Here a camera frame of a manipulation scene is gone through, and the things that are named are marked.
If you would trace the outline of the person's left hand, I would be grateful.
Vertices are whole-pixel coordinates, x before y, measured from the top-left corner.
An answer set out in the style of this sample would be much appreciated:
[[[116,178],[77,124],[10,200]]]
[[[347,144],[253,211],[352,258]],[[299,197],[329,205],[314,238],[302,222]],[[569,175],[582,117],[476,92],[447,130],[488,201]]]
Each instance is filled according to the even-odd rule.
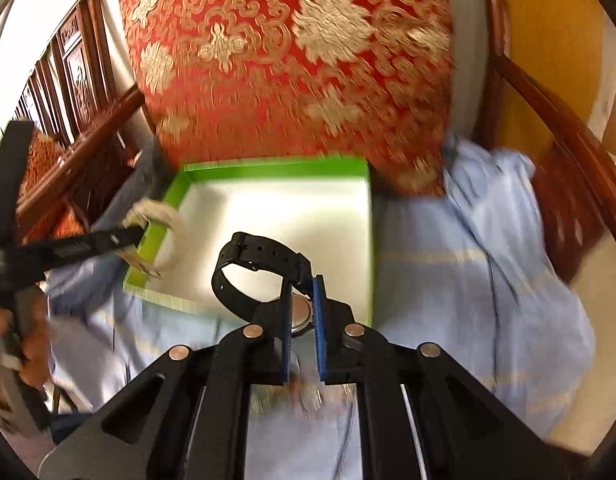
[[[23,313],[28,315],[29,328],[20,336],[23,362],[19,376],[28,386],[42,390],[50,380],[50,329],[46,318],[47,300],[38,286],[23,293]],[[9,329],[10,313],[0,307],[0,337]]]

